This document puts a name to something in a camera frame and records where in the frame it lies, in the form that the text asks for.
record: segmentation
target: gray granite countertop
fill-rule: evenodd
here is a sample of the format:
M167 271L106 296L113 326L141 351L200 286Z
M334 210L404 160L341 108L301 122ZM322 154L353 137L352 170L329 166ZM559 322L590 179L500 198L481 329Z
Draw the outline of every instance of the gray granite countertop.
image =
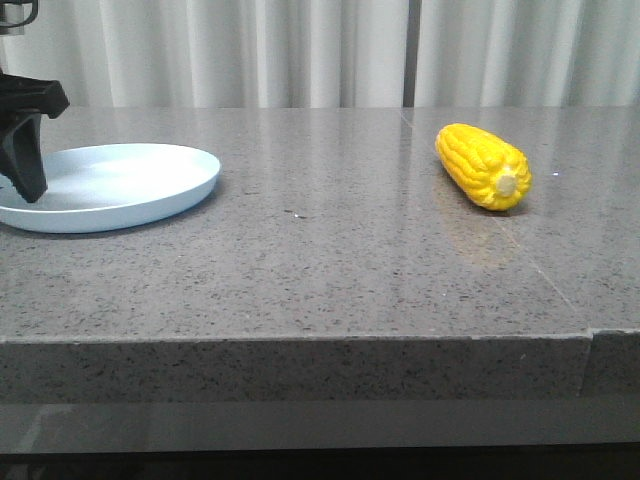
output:
M527 154L516 209L446 176L451 122ZM136 228L0 225L0 402L640 392L639 131L638 108L70 108L44 153L173 143L223 171Z

